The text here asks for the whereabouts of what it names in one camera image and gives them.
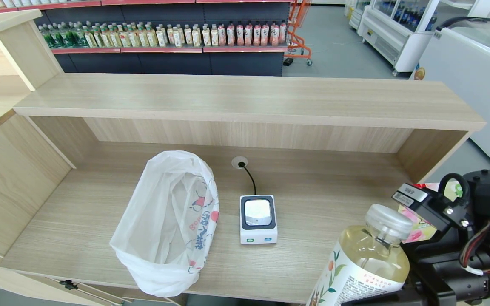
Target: shopping cart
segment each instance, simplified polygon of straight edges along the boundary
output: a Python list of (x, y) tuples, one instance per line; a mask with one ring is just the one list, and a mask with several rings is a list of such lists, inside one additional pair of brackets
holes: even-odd
[[(309, 6), (311, 6), (312, 0), (293, 0), (290, 10), (290, 16), (288, 17), (288, 54), (285, 57), (290, 58), (307, 58), (308, 66), (313, 64), (311, 60), (311, 49), (305, 45), (305, 39), (296, 35), (296, 30), (302, 27), (305, 16), (308, 13)], [(294, 54), (297, 49), (301, 49), (300, 54)]]

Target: power cord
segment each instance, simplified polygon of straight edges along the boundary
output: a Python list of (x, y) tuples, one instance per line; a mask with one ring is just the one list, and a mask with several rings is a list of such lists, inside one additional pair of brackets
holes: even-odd
[(240, 168), (243, 168), (243, 169), (245, 169), (245, 171), (247, 171), (247, 174), (249, 175), (249, 177), (251, 178), (251, 181), (253, 182), (254, 195), (256, 196), (256, 184), (254, 183), (253, 176), (251, 176), (251, 173), (249, 172), (249, 170), (247, 170), (247, 167), (245, 167), (245, 163), (244, 162), (239, 162), (237, 164), (237, 166), (240, 167)]

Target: juice bottle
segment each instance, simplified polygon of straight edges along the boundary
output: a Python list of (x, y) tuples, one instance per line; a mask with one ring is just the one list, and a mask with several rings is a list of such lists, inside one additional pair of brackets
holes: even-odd
[(286, 23), (283, 20), (279, 25), (279, 43), (285, 43), (285, 39), (286, 39)]
[(226, 45), (226, 30), (224, 29), (224, 24), (218, 24), (218, 45), (225, 46)]
[(109, 28), (109, 37), (111, 37), (111, 42), (113, 43), (113, 46), (115, 47), (121, 47), (122, 46), (122, 41), (120, 40), (120, 37), (118, 33), (114, 30), (113, 25), (108, 25)]
[(165, 33), (164, 31), (162, 31), (162, 27), (160, 26), (156, 27), (156, 37), (158, 38), (158, 44), (161, 47), (165, 47), (166, 46), (165, 40), (167, 39), (167, 37), (165, 36)]
[(208, 26), (206, 26), (206, 25), (204, 25), (204, 27), (203, 27), (202, 36), (204, 37), (204, 46), (210, 46), (211, 45), (211, 37), (209, 35)]
[(211, 26), (211, 44), (218, 46), (218, 30), (215, 24)]
[(260, 23), (256, 23), (253, 29), (253, 45), (260, 46)]
[(192, 45), (192, 30), (190, 25), (185, 25), (185, 42), (187, 45)]
[(130, 43), (130, 37), (128, 33), (124, 31), (122, 25), (117, 25), (118, 27), (118, 37), (120, 38), (120, 42), (122, 43), (122, 47), (130, 47), (132, 44)]
[(175, 45), (175, 36), (173, 36), (173, 27), (168, 25), (168, 40), (170, 45)]
[(243, 38), (243, 25), (241, 24), (241, 21), (237, 22), (236, 32), (237, 32), (237, 45), (243, 46), (245, 44), (245, 39)]
[(230, 24), (226, 28), (226, 38), (228, 39), (228, 46), (233, 47), (236, 43), (235, 26), (230, 21)]
[(274, 25), (273, 26), (273, 32), (272, 32), (272, 46), (278, 46), (279, 45), (279, 26)]
[(410, 235), (412, 221), (379, 204), (365, 219), (366, 225), (342, 232), (307, 305), (339, 306), (401, 289), (410, 262), (400, 241)]
[(260, 32), (260, 45), (265, 47), (268, 45), (268, 33), (270, 32), (270, 27), (268, 22), (265, 21)]
[(179, 33), (178, 27), (173, 27), (173, 40), (175, 41), (175, 47), (182, 47), (181, 33)]
[(245, 46), (249, 47), (253, 44), (253, 27), (251, 27), (251, 22), (249, 21), (249, 23), (247, 23), (247, 25), (245, 25), (245, 29), (243, 30), (243, 33), (245, 35), (244, 37), (244, 43), (245, 43)]

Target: bottle cap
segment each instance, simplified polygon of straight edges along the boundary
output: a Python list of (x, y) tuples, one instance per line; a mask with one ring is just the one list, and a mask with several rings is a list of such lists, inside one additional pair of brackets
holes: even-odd
[(407, 239), (412, 231), (413, 222), (409, 218), (383, 205), (373, 204), (365, 219), (375, 229), (402, 240)]

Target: white plastic bag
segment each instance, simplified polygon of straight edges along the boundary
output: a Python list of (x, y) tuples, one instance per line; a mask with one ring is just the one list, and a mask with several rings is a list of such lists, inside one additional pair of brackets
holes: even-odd
[(198, 280), (217, 224), (209, 166), (186, 151), (148, 161), (109, 244), (147, 294), (181, 294)]

